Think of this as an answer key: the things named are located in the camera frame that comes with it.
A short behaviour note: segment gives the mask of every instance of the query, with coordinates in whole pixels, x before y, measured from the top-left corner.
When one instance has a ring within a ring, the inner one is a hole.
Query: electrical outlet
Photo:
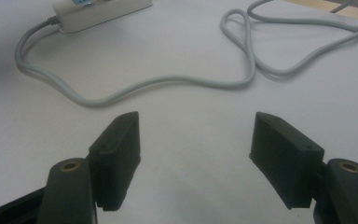
[[[152,0],[62,0],[53,8],[61,31],[72,34],[152,5]]]

